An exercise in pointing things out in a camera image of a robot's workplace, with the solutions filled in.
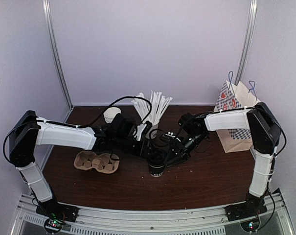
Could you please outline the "stack of paper cups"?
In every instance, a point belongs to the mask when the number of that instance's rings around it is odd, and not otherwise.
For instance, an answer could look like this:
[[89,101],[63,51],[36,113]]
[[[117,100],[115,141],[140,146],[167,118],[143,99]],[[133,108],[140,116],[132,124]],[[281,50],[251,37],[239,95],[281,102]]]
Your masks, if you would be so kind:
[[106,123],[111,123],[117,114],[120,114],[121,110],[118,107],[110,107],[104,113],[104,120]]

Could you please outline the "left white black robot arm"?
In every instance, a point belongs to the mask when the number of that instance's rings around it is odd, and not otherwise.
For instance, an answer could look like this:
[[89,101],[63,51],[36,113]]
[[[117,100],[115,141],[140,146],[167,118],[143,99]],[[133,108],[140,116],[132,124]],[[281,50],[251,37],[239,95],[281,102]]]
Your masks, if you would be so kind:
[[25,112],[4,142],[9,144],[7,160],[14,165],[35,193],[43,210],[50,217],[58,217],[61,205],[53,198],[52,189],[34,158],[37,145],[75,147],[94,152],[121,150],[149,159],[157,155],[156,148],[146,138],[150,122],[138,126],[131,116],[118,113],[111,123],[101,127],[83,127],[47,120],[32,110]]

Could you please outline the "black coffee cup lid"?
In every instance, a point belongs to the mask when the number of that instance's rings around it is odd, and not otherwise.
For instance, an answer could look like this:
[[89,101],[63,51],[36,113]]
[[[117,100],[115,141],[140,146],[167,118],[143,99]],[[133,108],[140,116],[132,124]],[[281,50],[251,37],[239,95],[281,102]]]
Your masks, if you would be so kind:
[[153,167],[163,166],[165,157],[166,157],[166,152],[163,150],[157,149],[151,154],[149,154],[147,158],[147,163]]

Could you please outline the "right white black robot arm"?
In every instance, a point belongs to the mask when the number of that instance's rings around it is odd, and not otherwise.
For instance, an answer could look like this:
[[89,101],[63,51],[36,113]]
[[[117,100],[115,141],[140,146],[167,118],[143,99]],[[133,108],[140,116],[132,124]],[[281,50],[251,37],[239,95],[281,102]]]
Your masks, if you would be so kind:
[[268,106],[264,102],[259,102],[252,107],[233,110],[196,115],[186,113],[181,116],[178,124],[180,130],[184,130],[187,136],[182,139],[177,135],[172,137],[164,159],[166,166],[186,161],[190,152],[210,132],[228,129],[243,129],[250,132],[255,165],[246,201],[242,205],[242,212],[246,216],[257,213],[274,173],[275,159],[279,154],[277,147],[283,135],[281,126]]

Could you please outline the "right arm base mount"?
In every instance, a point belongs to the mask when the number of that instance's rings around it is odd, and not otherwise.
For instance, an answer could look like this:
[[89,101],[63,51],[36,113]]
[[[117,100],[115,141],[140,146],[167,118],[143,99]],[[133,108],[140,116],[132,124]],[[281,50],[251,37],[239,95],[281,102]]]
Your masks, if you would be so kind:
[[248,207],[247,203],[232,204],[225,207],[225,212],[228,218],[228,221],[241,220],[249,217],[257,216],[258,214],[267,212],[267,207],[260,205],[255,208],[252,206]]

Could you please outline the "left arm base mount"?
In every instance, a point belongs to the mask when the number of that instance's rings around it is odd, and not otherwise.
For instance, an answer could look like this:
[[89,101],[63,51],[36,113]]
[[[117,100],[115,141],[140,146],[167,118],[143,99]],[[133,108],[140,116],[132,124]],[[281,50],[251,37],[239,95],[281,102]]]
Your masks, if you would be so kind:
[[75,222],[79,209],[76,206],[60,204],[57,201],[49,200],[38,202],[36,213],[45,215],[51,219],[57,219],[61,222]]

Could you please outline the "single black paper cup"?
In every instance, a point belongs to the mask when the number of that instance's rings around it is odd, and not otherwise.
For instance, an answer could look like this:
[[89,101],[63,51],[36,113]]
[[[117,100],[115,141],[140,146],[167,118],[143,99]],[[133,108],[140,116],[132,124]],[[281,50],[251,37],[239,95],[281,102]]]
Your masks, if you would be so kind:
[[164,169],[165,169],[165,165],[163,166],[157,166],[157,167],[153,167],[151,165],[148,164],[149,167],[149,172],[150,175],[153,177],[160,177],[163,175]]

